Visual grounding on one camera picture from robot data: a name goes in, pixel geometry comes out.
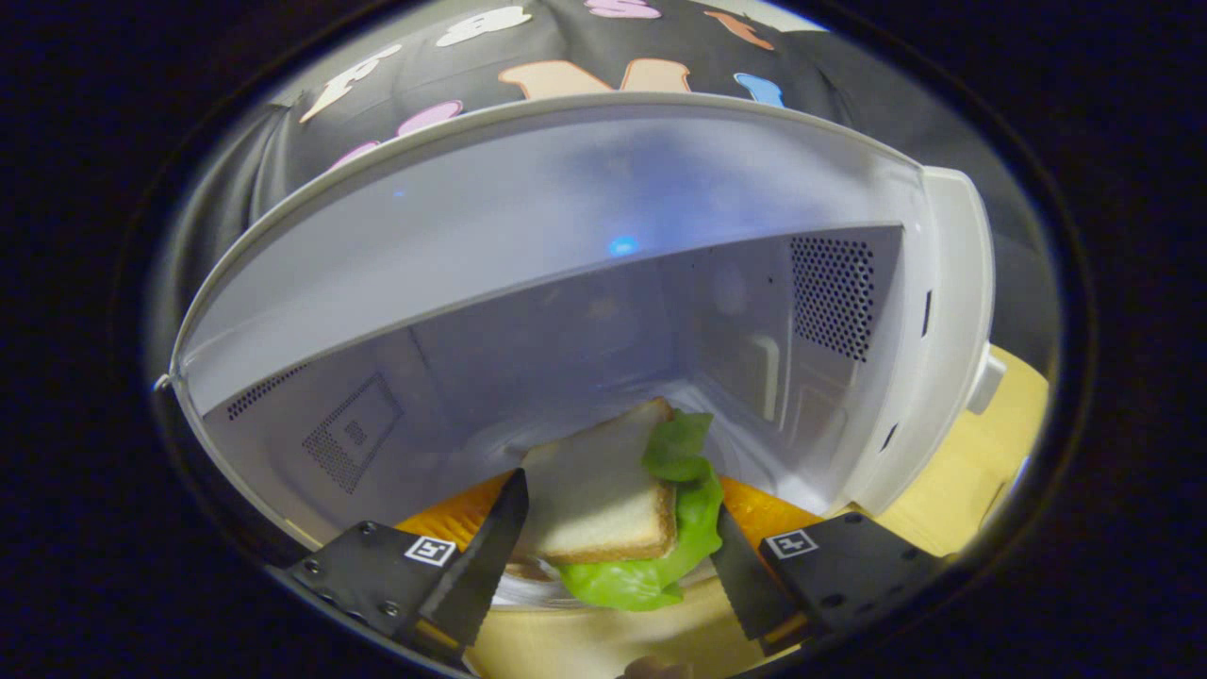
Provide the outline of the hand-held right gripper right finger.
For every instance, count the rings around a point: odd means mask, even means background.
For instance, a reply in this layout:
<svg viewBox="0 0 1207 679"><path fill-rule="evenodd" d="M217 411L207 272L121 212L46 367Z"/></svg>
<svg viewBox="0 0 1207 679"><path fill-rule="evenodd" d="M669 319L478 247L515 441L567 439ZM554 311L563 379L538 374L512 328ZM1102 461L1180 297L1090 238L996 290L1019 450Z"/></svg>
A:
<svg viewBox="0 0 1207 679"><path fill-rule="evenodd" d="M900 610L944 566L863 513L820 519L731 478L721 478L721 490L712 564L764 654L863 630Z"/></svg>

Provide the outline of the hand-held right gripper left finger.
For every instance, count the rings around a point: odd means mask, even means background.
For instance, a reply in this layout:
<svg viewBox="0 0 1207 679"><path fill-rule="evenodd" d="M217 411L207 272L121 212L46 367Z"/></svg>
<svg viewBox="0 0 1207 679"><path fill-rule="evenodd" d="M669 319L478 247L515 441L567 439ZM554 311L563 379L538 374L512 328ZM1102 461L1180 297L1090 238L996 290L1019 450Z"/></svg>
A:
<svg viewBox="0 0 1207 679"><path fill-rule="evenodd" d="M431 533L358 522L288 567L292 581L345 617L422 652L474 644L529 513L511 472L467 548Z"/></svg>

